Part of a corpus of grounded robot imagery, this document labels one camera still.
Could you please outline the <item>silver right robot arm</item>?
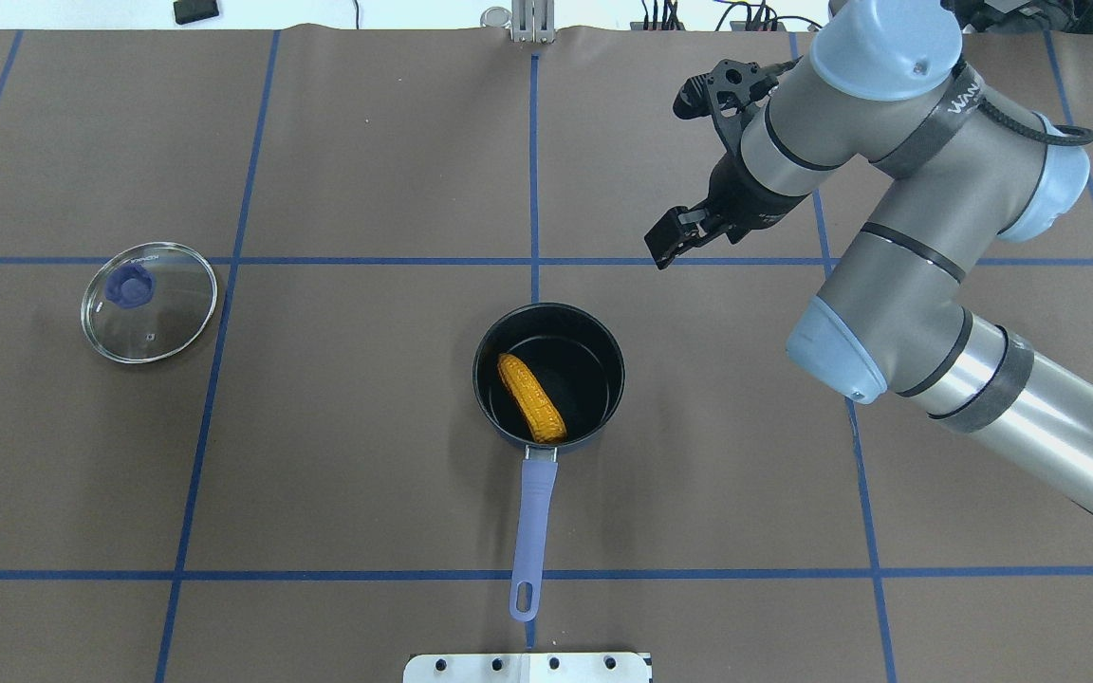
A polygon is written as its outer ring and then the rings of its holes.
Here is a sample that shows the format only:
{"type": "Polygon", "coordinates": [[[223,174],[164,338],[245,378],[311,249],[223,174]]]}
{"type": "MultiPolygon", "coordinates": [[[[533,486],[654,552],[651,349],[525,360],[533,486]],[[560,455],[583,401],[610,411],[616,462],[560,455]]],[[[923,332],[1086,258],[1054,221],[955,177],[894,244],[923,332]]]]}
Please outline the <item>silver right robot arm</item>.
{"type": "Polygon", "coordinates": [[[1088,185],[1092,131],[1057,126],[983,81],[941,1],[845,1],[808,52],[724,60],[677,91],[725,150],[706,199],[646,233],[657,268],[767,229],[851,158],[892,186],[787,339],[834,392],[895,393],[1041,476],[1093,515],[1093,385],[959,305],[992,242],[1029,242],[1088,185]]]}

